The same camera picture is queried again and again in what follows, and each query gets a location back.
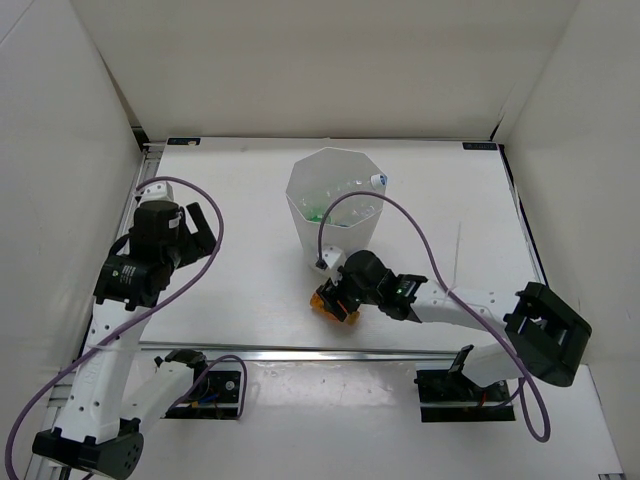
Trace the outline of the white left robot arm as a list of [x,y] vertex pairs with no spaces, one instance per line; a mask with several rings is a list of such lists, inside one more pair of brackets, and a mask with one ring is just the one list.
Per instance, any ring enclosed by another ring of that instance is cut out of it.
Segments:
[[84,353],[66,404],[52,427],[36,434],[34,454],[108,479],[127,479],[136,468],[145,434],[183,398],[206,395],[206,358],[174,350],[154,377],[130,397],[125,387],[146,325],[166,305],[162,292],[181,267],[210,264],[214,235],[198,203],[144,200],[133,224],[104,262]]

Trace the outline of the clear unlabelled plastic bottle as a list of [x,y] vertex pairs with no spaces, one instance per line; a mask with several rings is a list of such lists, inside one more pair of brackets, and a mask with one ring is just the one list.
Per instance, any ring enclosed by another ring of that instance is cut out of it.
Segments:
[[369,178],[347,180],[335,185],[316,187],[301,195],[297,201],[300,212],[305,217],[305,213],[311,209],[322,209],[326,212],[329,205],[342,195],[354,191],[377,191],[386,188],[388,177],[385,174],[377,173]]

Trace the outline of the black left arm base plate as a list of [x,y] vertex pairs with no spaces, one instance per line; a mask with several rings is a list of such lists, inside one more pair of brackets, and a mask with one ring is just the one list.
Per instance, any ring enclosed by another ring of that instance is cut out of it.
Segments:
[[193,385],[161,419],[237,421],[243,416],[248,388],[247,364],[223,355],[190,365]]

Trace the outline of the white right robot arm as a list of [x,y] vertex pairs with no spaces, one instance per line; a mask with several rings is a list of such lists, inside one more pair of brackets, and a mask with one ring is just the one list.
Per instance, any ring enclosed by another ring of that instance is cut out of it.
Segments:
[[449,387],[470,400],[499,380],[535,377],[569,387],[593,329],[548,286],[530,282],[514,294],[446,289],[421,275],[396,275],[371,251],[345,255],[328,247],[316,262],[327,281],[312,307],[339,322],[352,322],[363,305],[387,317],[418,324],[444,323],[483,330],[496,342],[463,354]]

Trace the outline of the orange plastic bottle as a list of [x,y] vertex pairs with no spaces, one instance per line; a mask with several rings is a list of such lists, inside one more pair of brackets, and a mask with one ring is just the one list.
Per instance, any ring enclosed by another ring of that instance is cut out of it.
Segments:
[[332,291],[317,289],[310,299],[310,307],[330,320],[353,325],[360,317],[358,310],[351,311],[338,300]]

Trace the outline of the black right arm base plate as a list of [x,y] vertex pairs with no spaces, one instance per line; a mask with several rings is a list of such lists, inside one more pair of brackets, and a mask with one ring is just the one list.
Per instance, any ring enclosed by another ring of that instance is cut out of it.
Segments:
[[499,381],[478,387],[461,374],[447,370],[416,371],[422,423],[511,422],[513,395]]

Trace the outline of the blue label clear plastic bottle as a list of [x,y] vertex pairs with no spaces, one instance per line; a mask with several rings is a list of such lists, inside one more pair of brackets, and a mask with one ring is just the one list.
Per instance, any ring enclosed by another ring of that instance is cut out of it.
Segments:
[[336,214],[333,220],[336,226],[350,228],[359,222],[372,217],[375,213],[375,209],[352,209]]

